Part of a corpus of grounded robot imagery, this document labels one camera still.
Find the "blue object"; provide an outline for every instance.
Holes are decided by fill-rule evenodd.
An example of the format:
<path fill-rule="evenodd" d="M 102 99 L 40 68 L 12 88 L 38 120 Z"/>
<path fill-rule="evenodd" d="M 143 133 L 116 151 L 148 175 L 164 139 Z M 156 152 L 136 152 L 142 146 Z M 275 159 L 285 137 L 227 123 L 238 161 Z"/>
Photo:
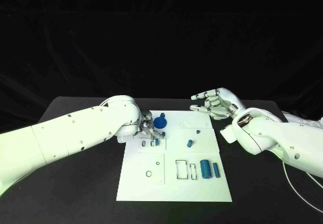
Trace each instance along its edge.
<path fill-rule="evenodd" d="M 218 168 L 218 163 L 214 163 L 214 172 L 215 172 L 215 177 L 220 178 L 221 177 L 221 173 L 220 173 L 220 168 Z"/>
<path fill-rule="evenodd" d="M 202 178 L 211 179 L 213 178 L 211 164 L 208 160 L 201 160 L 201 171 L 202 171 Z"/>
<path fill-rule="evenodd" d="M 191 148 L 192 144 L 194 144 L 194 141 L 189 140 L 189 142 L 188 142 L 188 147 L 189 147 L 189 148 Z"/>
<path fill-rule="evenodd" d="M 165 128 L 166 125 L 168 125 L 168 120 L 165 119 L 165 113 L 161 114 L 161 117 L 158 117 L 155 120 L 153 120 L 153 125 L 156 128 Z"/>

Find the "table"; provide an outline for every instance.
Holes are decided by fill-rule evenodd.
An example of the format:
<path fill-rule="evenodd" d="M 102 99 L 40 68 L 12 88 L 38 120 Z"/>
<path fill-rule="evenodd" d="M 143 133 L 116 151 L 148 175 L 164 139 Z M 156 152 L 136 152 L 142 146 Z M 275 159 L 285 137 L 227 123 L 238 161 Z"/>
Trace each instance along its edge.
<path fill-rule="evenodd" d="M 99 105 L 106 98 L 58 97 L 40 122 Z M 142 109 L 189 110 L 188 99 L 136 99 Z M 286 121 L 273 101 L 247 100 Z M 319 213 L 299 198 L 283 164 L 270 152 L 251 155 L 220 130 L 231 119 L 213 121 L 233 203 L 117 202 L 125 144 L 117 138 L 37 170 L 0 198 L 0 223 L 322 223 Z M 303 171 L 288 165 L 299 192 L 323 208 L 323 192 Z"/>

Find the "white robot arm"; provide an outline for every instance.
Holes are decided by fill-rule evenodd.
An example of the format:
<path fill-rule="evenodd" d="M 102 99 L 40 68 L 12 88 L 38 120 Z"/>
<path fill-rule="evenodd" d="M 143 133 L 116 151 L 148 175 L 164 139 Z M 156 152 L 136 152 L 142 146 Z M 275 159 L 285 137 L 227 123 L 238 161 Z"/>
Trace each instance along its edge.
<path fill-rule="evenodd" d="M 0 195 L 40 167 L 99 145 L 114 135 L 139 132 L 158 138 L 152 113 L 129 96 L 0 135 Z"/>
<path fill-rule="evenodd" d="M 233 124 L 221 134 L 227 141 L 238 141 L 254 155 L 270 150 L 288 163 L 308 173 L 323 177 L 323 129 L 283 121 L 267 111 L 249 108 L 233 94 L 220 88 L 207 91 L 192 99 L 207 98 L 205 106 L 192 105 L 191 109 L 208 113 L 217 120 L 233 117 Z"/>

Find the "small blue cylinder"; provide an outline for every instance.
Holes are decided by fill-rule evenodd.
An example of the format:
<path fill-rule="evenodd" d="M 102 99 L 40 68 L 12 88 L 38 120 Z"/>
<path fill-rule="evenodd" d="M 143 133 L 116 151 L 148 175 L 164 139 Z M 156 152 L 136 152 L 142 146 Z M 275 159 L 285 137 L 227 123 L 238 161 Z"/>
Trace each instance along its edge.
<path fill-rule="evenodd" d="M 201 160 L 201 171 L 202 171 L 202 178 L 204 179 L 213 178 L 211 163 L 210 163 L 208 160 Z"/>
<path fill-rule="evenodd" d="M 220 178 L 221 177 L 221 173 L 220 173 L 220 168 L 218 168 L 218 163 L 214 163 L 214 172 L 215 172 L 215 177 Z"/>
<path fill-rule="evenodd" d="M 194 141 L 189 140 L 189 142 L 188 142 L 188 147 L 189 147 L 189 148 L 191 148 L 192 144 L 194 144 Z"/>

